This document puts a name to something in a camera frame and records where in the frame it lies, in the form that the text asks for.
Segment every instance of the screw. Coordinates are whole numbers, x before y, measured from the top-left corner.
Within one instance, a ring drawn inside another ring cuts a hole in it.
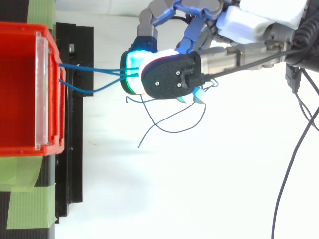
[[[74,49],[74,44],[69,45],[69,53],[74,54],[75,49]]]

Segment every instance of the black metal frame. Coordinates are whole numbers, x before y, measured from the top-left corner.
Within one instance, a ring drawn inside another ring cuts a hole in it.
[[[63,63],[93,67],[94,30],[73,24],[56,24],[56,42]],[[93,72],[67,69],[66,81],[85,90],[93,89]],[[65,150],[56,156],[56,216],[66,217],[71,203],[83,201],[82,150],[83,150],[83,97],[70,88],[66,90]]]

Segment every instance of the red plastic bin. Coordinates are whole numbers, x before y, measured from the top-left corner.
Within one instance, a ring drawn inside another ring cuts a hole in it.
[[[0,22],[0,157],[64,150],[65,69],[44,25]]]

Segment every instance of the black cable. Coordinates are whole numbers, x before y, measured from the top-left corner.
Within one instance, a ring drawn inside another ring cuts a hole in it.
[[[193,20],[194,16],[188,15],[186,14],[186,18],[181,17],[181,16],[173,16],[171,19],[175,19],[175,20],[182,20],[183,22],[185,22],[187,25],[190,25],[191,21]]]
[[[263,63],[266,63],[266,62],[268,62],[268,61],[271,61],[271,60],[273,60],[273,59],[276,59],[276,58],[279,58],[279,57],[282,57],[282,56],[286,56],[286,55],[296,54],[296,53],[299,53],[299,52],[301,52],[301,50],[283,51],[283,52],[280,52],[280,53],[278,53],[278,54],[275,54],[275,55],[266,57],[266,58],[264,58],[264,59],[261,59],[261,60],[258,60],[258,61],[255,61],[255,62],[246,64],[246,65],[243,65],[243,66],[235,67],[235,68],[233,68],[233,69],[229,69],[229,70],[226,70],[226,71],[217,73],[217,74],[206,75],[205,78],[207,79],[207,81],[210,81],[210,79],[212,79],[212,78],[218,78],[218,77],[226,76],[226,75],[229,75],[229,74],[238,72],[238,71],[247,70],[247,69],[249,69],[249,68],[252,68],[252,67],[255,67],[255,66],[259,66],[259,65],[261,65],[261,64],[263,64]]]
[[[185,22],[187,25],[189,25],[189,22],[186,18],[181,17],[181,16],[173,16],[171,19],[175,19],[175,20],[182,20],[183,22]]]
[[[177,114],[179,114],[179,113],[182,113],[183,111],[185,111],[185,110],[189,109],[190,107],[192,107],[194,104],[195,104],[195,103],[191,104],[190,106],[186,107],[185,109],[183,109],[183,110],[181,110],[181,111],[179,111],[179,112],[177,112],[177,113],[175,113],[175,114],[173,114],[173,115],[171,115],[171,116],[169,116],[169,117],[167,117],[167,118],[165,118],[165,119],[162,119],[161,121],[157,122],[157,124],[162,123],[163,121],[168,120],[169,118],[171,118],[171,117],[173,117],[173,116],[175,116],[175,115],[177,115]],[[139,143],[138,148],[140,148],[140,146],[141,146],[141,144],[143,143],[145,137],[148,135],[148,133],[151,131],[151,129],[152,129],[154,126],[155,126],[155,124],[153,124],[153,125],[148,129],[148,131],[144,134],[144,136],[143,136],[141,142]]]
[[[299,103],[299,107],[303,113],[303,115],[305,116],[305,118],[307,119],[307,121],[309,121],[309,117],[307,116],[304,108],[306,109],[307,113],[309,114],[310,118],[313,116],[310,112],[310,110],[308,109],[308,107],[305,105],[305,103],[300,99],[298,94],[295,94]],[[319,132],[319,129],[317,128],[317,126],[315,125],[315,123],[313,123],[313,127],[315,128],[315,130],[317,130]]]
[[[219,86],[218,81],[217,81],[216,79],[213,79],[213,80],[217,83],[217,85],[214,83],[214,81],[211,80],[212,85],[204,89],[206,92],[207,92],[210,88],[218,87],[218,86]],[[177,114],[179,114],[179,113],[182,113],[183,111],[185,111],[185,110],[189,109],[190,107],[192,107],[194,104],[195,104],[195,103],[191,104],[190,106],[186,107],[185,109],[183,109],[183,110],[181,110],[181,111],[179,111],[179,112],[177,112],[177,113],[175,113],[175,114],[172,114],[171,116],[169,116],[169,117],[167,117],[167,118],[165,118],[165,119],[162,119],[161,121],[159,121],[159,122],[157,122],[157,123],[154,123],[152,117],[150,116],[150,113],[148,112],[148,109],[146,108],[146,105],[144,104],[144,107],[145,107],[145,109],[146,109],[146,111],[147,111],[149,117],[151,118],[151,120],[152,120],[152,122],[153,122],[153,125],[152,125],[152,126],[148,129],[148,131],[144,134],[144,136],[143,136],[141,142],[139,143],[138,148],[140,148],[140,146],[141,146],[141,144],[143,143],[145,137],[148,135],[148,133],[151,131],[151,129],[152,129],[154,126],[156,126],[157,128],[159,128],[160,130],[166,132],[165,130],[163,130],[162,128],[160,128],[157,124],[159,124],[159,123],[161,123],[161,122],[163,122],[163,121],[165,121],[165,120],[168,120],[169,118],[171,118],[171,117],[173,117],[173,116],[175,116],[175,115],[177,115]],[[188,131],[188,130],[191,130],[191,129],[195,128],[196,126],[198,126],[198,125],[200,124],[200,122],[202,121],[202,119],[203,119],[205,113],[206,113],[206,104],[205,104],[204,112],[203,112],[203,114],[202,114],[202,116],[201,116],[199,122],[198,122],[196,125],[194,125],[194,126],[191,127],[191,128],[182,130],[182,131],[180,131],[180,132],[169,132],[169,133],[182,133],[182,132],[186,132],[186,131]]]
[[[143,102],[144,108],[145,108],[146,112],[148,113],[148,115],[149,115],[151,121],[153,122],[154,126],[156,126],[156,127],[159,128],[161,131],[164,131],[164,132],[166,132],[166,133],[183,133],[183,132],[185,132],[185,131],[188,131],[188,130],[190,130],[190,129],[193,129],[193,128],[195,128],[196,126],[199,125],[199,123],[202,121],[202,119],[203,119],[203,117],[204,117],[204,115],[205,115],[205,113],[206,113],[206,104],[205,104],[204,112],[203,112],[203,114],[202,114],[202,116],[201,116],[199,122],[198,122],[196,125],[194,125],[194,126],[191,127],[191,128],[188,128],[188,129],[185,129],[185,130],[181,130],[181,131],[178,131],[178,132],[167,131],[167,130],[165,130],[165,129],[162,129],[161,127],[159,127],[159,126],[155,123],[155,121],[153,120],[153,118],[152,118],[152,116],[151,116],[151,114],[150,114],[148,108],[147,108],[146,105],[145,105],[145,102],[143,101],[142,95],[140,95],[140,97],[141,97],[141,101]]]
[[[316,93],[318,94],[319,96],[319,89],[318,87],[315,85],[315,83],[313,82],[313,80],[310,78],[310,76],[307,74],[307,72],[305,71],[305,69],[302,69],[302,73],[305,75],[306,79],[309,81],[309,83],[311,84],[311,86],[314,88],[314,90],[316,91]],[[278,212],[278,207],[279,207],[279,203],[280,203],[280,199],[281,199],[281,196],[282,196],[282,193],[284,191],[284,188],[285,188],[285,185],[286,185],[286,182],[287,182],[287,179],[288,179],[288,176],[289,176],[289,173],[290,173],[290,170],[291,170],[291,167],[293,166],[293,163],[294,163],[294,160],[295,160],[295,157],[296,157],[296,154],[298,152],[298,149],[301,145],[301,143],[303,142],[303,140],[305,139],[310,127],[312,126],[312,124],[314,123],[314,120],[316,119],[317,115],[319,114],[319,107],[317,108],[316,112],[314,113],[314,115],[311,117],[311,119],[309,120],[308,124],[307,124],[307,127],[305,128],[305,131],[303,132],[302,136],[300,137],[296,147],[295,147],[295,150],[293,152],[293,155],[290,159],[290,162],[289,162],[289,165],[288,165],[288,168],[286,170],[286,174],[285,174],[285,177],[284,177],[284,180],[282,182],[282,185],[280,187],[280,191],[279,191],[279,194],[278,194],[278,197],[277,197],[277,201],[276,201],[276,206],[275,206],[275,211],[274,211],[274,218],[273,218],[273,225],[272,225],[272,231],[271,231],[271,239],[274,239],[274,236],[275,236],[275,226],[276,226],[276,218],[277,218],[277,212]]]
[[[130,101],[135,102],[135,103],[143,103],[142,101],[136,101],[136,100],[132,99],[132,98],[129,97],[129,96],[126,96],[126,97],[125,97],[126,103],[128,103],[128,99],[129,99]],[[144,101],[144,103],[151,102],[151,101],[156,101],[156,100],[157,100],[157,99],[151,99],[151,100],[148,100],[148,101]]]

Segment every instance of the blue cable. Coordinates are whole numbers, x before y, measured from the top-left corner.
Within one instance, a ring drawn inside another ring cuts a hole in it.
[[[60,67],[79,70],[79,71],[90,71],[90,72],[100,72],[100,73],[106,73],[110,75],[115,76],[127,76],[126,74],[121,73],[115,73],[114,71],[126,71],[126,70],[138,70],[138,67],[135,68],[123,68],[123,69],[99,69],[99,68],[92,68],[92,67],[86,67],[86,66],[76,66],[71,64],[59,64]]]
[[[71,84],[69,84],[69,83],[67,83],[67,82],[65,82],[65,81],[62,81],[61,79],[59,80],[59,82],[65,84],[67,87],[70,87],[70,88],[72,88],[73,90],[78,91],[78,92],[80,92],[80,93],[83,93],[83,94],[93,94],[93,93],[95,93],[95,92],[102,91],[102,90],[104,90],[104,89],[110,87],[111,85],[113,85],[113,84],[115,84],[115,83],[117,83],[117,82],[119,82],[119,81],[121,81],[121,80],[124,80],[124,79],[125,79],[125,78],[119,78],[119,79],[117,79],[117,80],[115,80],[115,81],[112,81],[111,83],[108,83],[106,86],[103,86],[103,87],[101,87],[101,88],[98,88],[98,89],[96,89],[96,90],[91,90],[91,91],[82,90],[82,89],[80,89],[80,88],[77,88],[77,87],[75,87],[75,86],[72,86]]]

